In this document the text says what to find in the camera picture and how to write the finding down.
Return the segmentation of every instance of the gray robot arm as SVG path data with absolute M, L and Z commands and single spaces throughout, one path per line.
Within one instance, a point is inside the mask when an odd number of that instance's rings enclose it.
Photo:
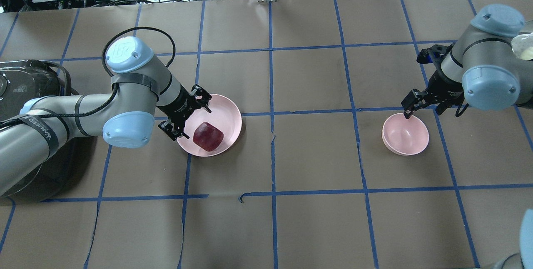
M 514 55 L 511 39 L 523 28 L 525 19 L 506 5 L 484 7 L 461 38 L 449 47 L 424 49 L 417 61 L 434 63 L 436 72 L 424 91 L 413 89 L 404 100 L 404 115 L 438 104 L 441 115 L 463 102 L 481 110 L 502 110 L 517 105 L 533 108 L 533 62 Z
M 25 104 L 21 115 L 3 123 L 0 193 L 72 138 L 101 135 L 114 146 L 137 148 L 150 140 L 156 107 L 168 116 L 159 127 L 173 140 L 187 137 L 183 127 L 192 112 L 202 107 L 209 111 L 211 95 L 198 85 L 188 93 L 138 38 L 117 40 L 109 48 L 106 60 L 116 73 L 111 97 L 97 94 L 36 98 Z

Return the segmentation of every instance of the pink bowl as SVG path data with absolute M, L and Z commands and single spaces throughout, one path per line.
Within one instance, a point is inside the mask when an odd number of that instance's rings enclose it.
M 213 98 L 209 101 L 211 113 L 208 113 L 204 109 L 199 109 L 187 119 L 184 132 L 191 138 L 181 137 L 177 139 L 178 144 L 183 150 L 197 157 L 211 157 L 225 152 L 235 143 L 242 128 L 240 111 L 234 102 L 222 95 L 212 94 L 212 96 Z M 194 131 L 204 122 L 213 125 L 224 133 L 224 138 L 219 147 L 210 152 L 205 151 L 192 141 Z
M 390 151 L 399 155 L 414 155 L 428 147 L 430 133 L 417 117 L 405 119 L 403 113 L 398 113 L 385 120 L 381 138 Z

